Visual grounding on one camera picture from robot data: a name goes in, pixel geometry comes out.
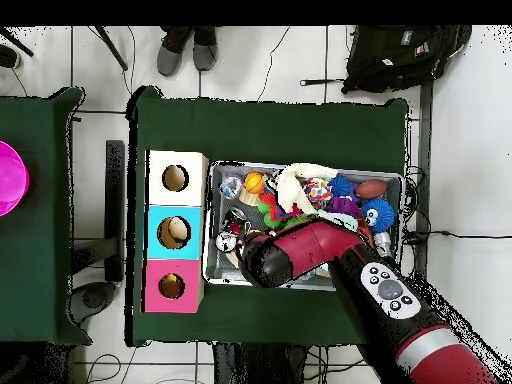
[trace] orange ball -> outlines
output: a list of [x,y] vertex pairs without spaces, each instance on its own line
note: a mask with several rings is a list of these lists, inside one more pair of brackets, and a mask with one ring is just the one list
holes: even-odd
[[260,194],[265,190],[265,180],[259,172],[249,172],[245,177],[245,190],[250,194]]

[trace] cyan box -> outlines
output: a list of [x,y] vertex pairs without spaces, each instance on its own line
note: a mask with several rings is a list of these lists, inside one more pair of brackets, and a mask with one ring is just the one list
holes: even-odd
[[[148,211],[148,259],[190,259],[200,258],[202,250],[200,207],[187,206],[149,206]],[[180,249],[168,249],[158,241],[158,226],[165,218],[180,217],[190,228],[190,239]]]

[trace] shape sorter box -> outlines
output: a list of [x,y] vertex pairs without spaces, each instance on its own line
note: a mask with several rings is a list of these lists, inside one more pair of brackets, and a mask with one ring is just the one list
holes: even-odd
[[[146,153],[149,204],[145,205],[147,246],[141,310],[194,313],[203,296],[201,253],[208,160],[196,152]],[[173,233],[176,228],[183,236]],[[167,285],[163,289],[162,284],[170,281],[174,288]]]

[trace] brown toy football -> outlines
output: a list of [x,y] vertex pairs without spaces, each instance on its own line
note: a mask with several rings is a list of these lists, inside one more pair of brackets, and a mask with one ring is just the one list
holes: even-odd
[[388,189],[384,181],[368,180],[361,183],[356,188],[356,196],[363,200],[376,199],[382,196]]

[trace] person's feet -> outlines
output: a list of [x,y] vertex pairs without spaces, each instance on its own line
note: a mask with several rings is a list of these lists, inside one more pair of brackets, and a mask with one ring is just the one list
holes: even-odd
[[191,26],[168,27],[156,60],[158,72],[164,77],[170,77],[178,70],[183,48],[191,34]]
[[21,63],[21,56],[16,50],[0,44],[0,66],[16,69]]
[[217,60],[214,26],[194,27],[194,65],[198,71],[209,71]]

